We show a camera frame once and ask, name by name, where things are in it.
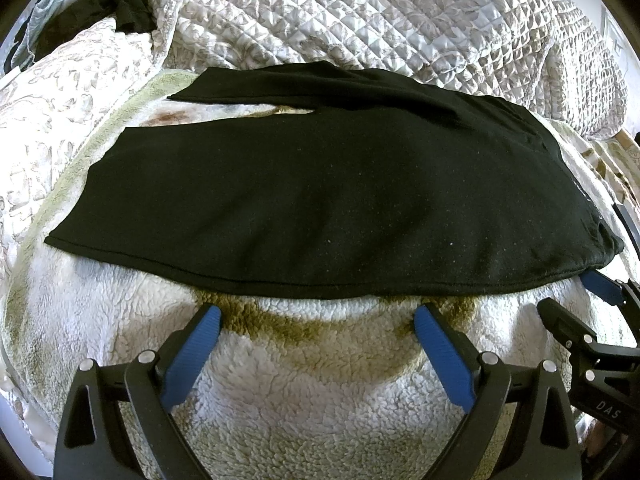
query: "white quilted comforter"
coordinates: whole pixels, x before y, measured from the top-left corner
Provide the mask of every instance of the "white quilted comforter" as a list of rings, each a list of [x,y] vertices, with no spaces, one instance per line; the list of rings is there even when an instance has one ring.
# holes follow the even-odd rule
[[[501,96],[596,139],[626,114],[620,70],[570,0],[186,0],[165,66],[322,59]]]

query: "bed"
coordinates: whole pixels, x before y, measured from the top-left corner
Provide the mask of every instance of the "bed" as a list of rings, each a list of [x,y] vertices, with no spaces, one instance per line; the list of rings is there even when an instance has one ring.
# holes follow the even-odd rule
[[[44,235],[72,207],[88,165],[124,126],[282,111],[185,108],[164,99],[206,66],[245,70],[328,59],[501,96],[539,114],[631,248],[610,209],[613,199],[624,201],[638,218],[640,170],[608,140],[628,106],[620,70],[570,0],[151,3],[159,26],[153,34],[115,33],[107,18],[0,93],[3,395],[23,418],[29,407],[28,418],[37,419],[25,419],[33,439],[52,460],[66,387],[80,360],[130,360],[156,348],[197,304],[212,301],[232,315],[193,395],[174,413],[207,468],[233,478],[312,478],[318,470],[329,478],[418,478],[461,416],[408,329],[421,298],[213,294],[64,254],[45,246]],[[639,265],[627,249],[605,272],[638,280]],[[524,365],[553,358],[568,379],[566,354],[535,314],[546,296],[604,341],[632,343],[619,314],[578,279],[437,301],[479,348]],[[140,436],[132,437],[153,478]]]

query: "metal bolt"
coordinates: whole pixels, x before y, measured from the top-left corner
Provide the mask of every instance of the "metal bolt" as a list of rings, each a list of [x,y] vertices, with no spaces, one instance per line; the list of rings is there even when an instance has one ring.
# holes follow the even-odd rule
[[[138,362],[142,363],[143,365],[146,365],[147,363],[150,363],[151,361],[153,361],[156,358],[156,353],[153,350],[145,350],[144,352],[141,352],[140,355],[138,356]]]
[[[94,360],[93,359],[85,359],[78,366],[78,368],[80,368],[80,370],[82,370],[83,372],[88,372],[93,367],[94,367]]]
[[[556,370],[558,370],[558,367],[556,366],[556,363],[553,361],[549,361],[548,359],[542,361],[542,367],[549,372],[550,374],[554,373]]]
[[[493,352],[484,352],[482,354],[482,362],[486,365],[497,365],[498,356]]]

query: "blue gripper pad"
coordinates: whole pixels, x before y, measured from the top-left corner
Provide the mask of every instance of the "blue gripper pad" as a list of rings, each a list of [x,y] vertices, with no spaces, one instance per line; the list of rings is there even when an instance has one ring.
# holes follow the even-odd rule
[[[474,380],[438,321],[424,305],[414,315],[414,330],[449,400],[469,413],[476,402]]]
[[[597,270],[587,270],[580,275],[584,288],[590,290],[610,305],[621,305],[625,301],[622,287]]]
[[[221,316],[218,307],[210,306],[167,368],[164,390],[160,396],[165,410],[169,411],[186,400],[218,341]]]

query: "black cloth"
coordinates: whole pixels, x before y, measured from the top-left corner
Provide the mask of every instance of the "black cloth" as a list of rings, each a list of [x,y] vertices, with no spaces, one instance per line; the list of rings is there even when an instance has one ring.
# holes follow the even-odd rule
[[[29,17],[24,21],[24,23],[20,26],[20,28],[18,29],[18,32],[14,37],[14,46],[11,47],[11,50],[9,51],[9,55],[4,60],[5,74],[8,74],[12,70],[11,62],[15,56],[15,53],[18,51],[18,47],[22,43],[22,39],[24,38],[24,35],[27,33],[27,26],[29,24],[29,20],[31,19],[32,15],[33,15],[33,11],[29,15]]]
[[[315,108],[126,128],[46,243],[233,294],[514,292],[623,248],[526,109],[383,70],[210,68],[175,100]]]
[[[116,32],[128,34],[156,29],[146,0],[78,0],[49,20],[44,27],[36,45],[36,61],[114,12]]]

